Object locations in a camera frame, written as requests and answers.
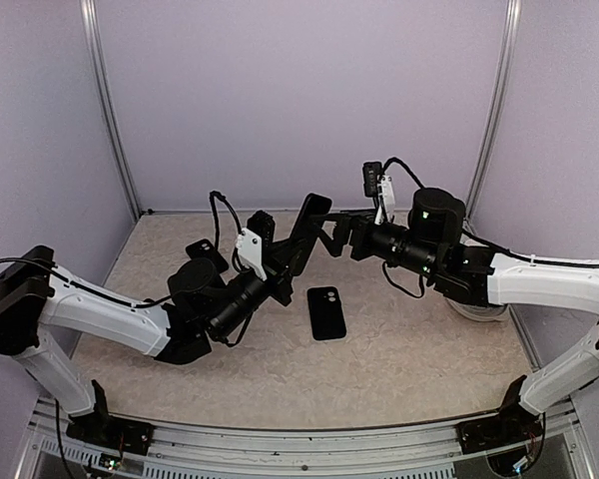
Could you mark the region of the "black smartphone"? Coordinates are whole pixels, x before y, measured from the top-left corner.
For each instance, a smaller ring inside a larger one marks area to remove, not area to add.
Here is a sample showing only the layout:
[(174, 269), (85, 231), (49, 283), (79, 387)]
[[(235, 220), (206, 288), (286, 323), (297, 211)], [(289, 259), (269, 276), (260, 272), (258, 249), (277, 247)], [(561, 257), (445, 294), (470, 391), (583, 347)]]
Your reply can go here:
[(309, 193), (304, 198), (289, 237), (293, 275), (299, 276), (303, 273), (317, 242), (318, 232), (321, 230), (324, 217), (329, 213), (331, 206), (332, 200), (330, 198), (315, 193)]

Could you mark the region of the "black phone case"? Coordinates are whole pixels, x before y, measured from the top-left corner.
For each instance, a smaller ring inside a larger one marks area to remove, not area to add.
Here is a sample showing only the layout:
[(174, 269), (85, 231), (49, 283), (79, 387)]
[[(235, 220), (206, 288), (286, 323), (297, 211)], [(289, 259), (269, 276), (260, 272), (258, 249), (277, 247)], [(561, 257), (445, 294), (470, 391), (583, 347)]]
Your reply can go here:
[(317, 341), (343, 339), (346, 326), (338, 290), (312, 287), (306, 292), (312, 337)]
[(229, 269), (229, 264), (209, 239), (200, 239), (187, 245), (185, 252), (190, 259), (200, 257), (209, 259), (218, 273), (224, 273)]

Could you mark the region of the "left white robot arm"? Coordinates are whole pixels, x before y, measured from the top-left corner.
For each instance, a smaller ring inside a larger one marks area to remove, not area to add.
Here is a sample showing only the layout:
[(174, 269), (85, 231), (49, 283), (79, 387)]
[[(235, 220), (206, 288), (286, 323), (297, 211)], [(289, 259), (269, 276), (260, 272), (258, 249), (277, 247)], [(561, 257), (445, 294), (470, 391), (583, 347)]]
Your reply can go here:
[(269, 298), (292, 300), (293, 279), (313, 250), (311, 239), (265, 243), (250, 231), (238, 236), (237, 254), (246, 270), (229, 281), (229, 265), (208, 239), (187, 246), (188, 261), (168, 279), (167, 296), (137, 302), (91, 284), (36, 246), (8, 259), (0, 273), (0, 354), (12, 356), (60, 403), (82, 429), (101, 444), (120, 433), (106, 411), (103, 391), (83, 380), (53, 344), (51, 326), (108, 339), (158, 361), (189, 364), (211, 352), (214, 342), (235, 346), (256, 310)]

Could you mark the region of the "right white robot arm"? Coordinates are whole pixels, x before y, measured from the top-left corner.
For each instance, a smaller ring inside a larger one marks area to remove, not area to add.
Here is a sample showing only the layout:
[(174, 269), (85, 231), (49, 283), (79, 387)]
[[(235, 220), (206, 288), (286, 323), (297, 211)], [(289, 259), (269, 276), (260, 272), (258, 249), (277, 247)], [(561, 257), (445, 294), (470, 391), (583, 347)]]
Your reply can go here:
[(478, 307), (530, 304), (567, 308), (597, 315), (598, 321), (574, 346), (529, 376), (509, 386), (490, 432), (502, 443), (525, 431), (558, 400), (599, 377), (599, 260), (515, 254), (488, 241), (462, 241), (464, 203), (438, 188), (413, 195), (405, 226), (375, 219), (370, 211), (316, 215), (316, 226), (334, 224), (333, 234), (319, 238), (333, 256), (350, 245), (351, 258), (376, 256), (390, 267), (419, 275), (421, 283), (444, 297)]

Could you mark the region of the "white round plate stack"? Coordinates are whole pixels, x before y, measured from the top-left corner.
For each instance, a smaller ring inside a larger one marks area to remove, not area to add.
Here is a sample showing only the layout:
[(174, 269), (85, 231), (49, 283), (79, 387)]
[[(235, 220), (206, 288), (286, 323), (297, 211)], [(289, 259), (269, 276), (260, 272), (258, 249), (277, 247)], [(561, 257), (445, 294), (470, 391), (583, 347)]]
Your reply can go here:
[(446, 302), (455, 312), (471, 321), (501, 322), (507, 318), (507, 305), (475, 306), (462, 304), (451, 299), (447, 299)]

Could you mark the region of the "front aluminium rail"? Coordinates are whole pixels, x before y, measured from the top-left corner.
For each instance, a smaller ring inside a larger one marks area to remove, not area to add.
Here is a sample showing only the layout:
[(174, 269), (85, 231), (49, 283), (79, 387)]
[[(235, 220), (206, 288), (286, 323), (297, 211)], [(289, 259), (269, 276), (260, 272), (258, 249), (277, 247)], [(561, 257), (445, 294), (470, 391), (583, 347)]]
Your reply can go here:
[(462, 417), (352, 429), (254, 429), (152, 420), (145, 455), (124, 453), (103, 468), (109, 450), (58, 436), (66, 425), (51, 399), (38, 399), (18, 446), (11, 478), (33, 478), (45, 460), (91, 467), (110, 478), (453, 478), (469, 462), (483, 472), (505, 447), (466, 454), (457, 425)]

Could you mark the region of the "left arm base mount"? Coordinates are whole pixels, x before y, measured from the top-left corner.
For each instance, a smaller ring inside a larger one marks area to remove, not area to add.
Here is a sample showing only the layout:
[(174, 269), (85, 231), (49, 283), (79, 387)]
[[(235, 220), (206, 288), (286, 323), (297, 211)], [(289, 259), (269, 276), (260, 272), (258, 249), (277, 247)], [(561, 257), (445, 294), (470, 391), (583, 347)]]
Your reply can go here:
[(148, 422), (89, 414), (71, 417), (66, 434), (88, 444), (146, 456), (154, 430)]

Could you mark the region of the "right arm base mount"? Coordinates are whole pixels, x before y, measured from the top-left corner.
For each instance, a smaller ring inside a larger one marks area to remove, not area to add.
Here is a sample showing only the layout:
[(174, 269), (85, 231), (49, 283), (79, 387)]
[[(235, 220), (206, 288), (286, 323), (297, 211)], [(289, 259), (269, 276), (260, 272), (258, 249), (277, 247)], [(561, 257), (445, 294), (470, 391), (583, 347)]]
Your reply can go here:
[(456, 431), (462, 453), (472, 454), (541, 436), (544, 426), (538, 416), (513, 411), (462, 421)]

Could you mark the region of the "right aluminium frame post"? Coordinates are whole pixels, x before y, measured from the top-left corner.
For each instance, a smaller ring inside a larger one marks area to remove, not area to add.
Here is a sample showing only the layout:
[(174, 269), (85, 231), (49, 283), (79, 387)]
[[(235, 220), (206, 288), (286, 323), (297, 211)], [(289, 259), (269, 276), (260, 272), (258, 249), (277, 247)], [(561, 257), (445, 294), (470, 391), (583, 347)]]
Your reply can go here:
[(476, 214), (477, 204), (485, 185), (497, 131), (505, 105), (505, 97), (510, 78), (510, 70), (513, 64), (521, 11), (521, 0), (509, 0), (506, 2), (505, 22), (490, 106), (486, 116), (477, 164), (467, 196), (466, 212), (469, 220), (472, 220)]

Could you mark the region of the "aluminium frame post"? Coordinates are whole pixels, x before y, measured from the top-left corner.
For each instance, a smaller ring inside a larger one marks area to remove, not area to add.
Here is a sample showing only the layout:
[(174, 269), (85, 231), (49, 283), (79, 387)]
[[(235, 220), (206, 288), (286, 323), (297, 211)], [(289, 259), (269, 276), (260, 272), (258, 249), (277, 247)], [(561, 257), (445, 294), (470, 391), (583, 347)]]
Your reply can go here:
[(136, 223), (142, 215), (142, 207), (124, 151), (113, 97), (108, 82), (106, 60), (98, 23), (97, 2), (94, 0), (81, 0), (80, 10), (104, 125), (114, 158), (114, 165), (121, 181), (123, 195), (130, 215)]
[(466, 212), (469, 220), (472, 220), (476, 214), (477, 204), (485, 185), (497, 131), (505, 105), (505, 97), (510, 78), (510, 70), (513, 64), (521, 11), (521, 0), (509, 0), (506, 2), (505, 22), (490, 106), (486, 116), (477, 164), (467, 196)]

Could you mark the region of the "left aluminium frame post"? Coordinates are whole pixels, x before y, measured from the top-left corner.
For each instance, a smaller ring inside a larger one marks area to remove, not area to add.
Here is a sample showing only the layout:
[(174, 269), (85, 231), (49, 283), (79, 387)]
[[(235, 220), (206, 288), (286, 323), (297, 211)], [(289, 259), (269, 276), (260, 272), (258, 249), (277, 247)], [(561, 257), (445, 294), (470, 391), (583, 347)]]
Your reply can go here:
[(94, 0), (81, 0), (80, 10), (104, 125), (114, 158), (114, 165), (121, 181), (123, 195), (130, 215), (136, 223), (142, 215), (142, 207), (124, 151), (113, 97), (108, 82), (106, 60), (98, 23), (97, 2)]

